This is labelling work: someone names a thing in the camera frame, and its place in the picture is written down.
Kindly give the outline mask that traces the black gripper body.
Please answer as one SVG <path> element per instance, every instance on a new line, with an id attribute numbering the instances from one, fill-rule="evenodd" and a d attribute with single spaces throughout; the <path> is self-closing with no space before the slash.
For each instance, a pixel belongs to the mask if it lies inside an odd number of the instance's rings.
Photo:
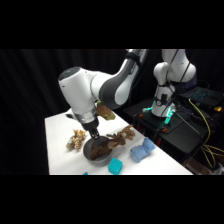
<path id="1" fill-rule="evenodd" d="M 65 116 L 77 120 L 82 127 L 89 132 L 93 132 L 99 125 L 98 117 L 95 110 L 91 110 L 82 114 L 75 114 L 72 110 L 68 110 Z"/>

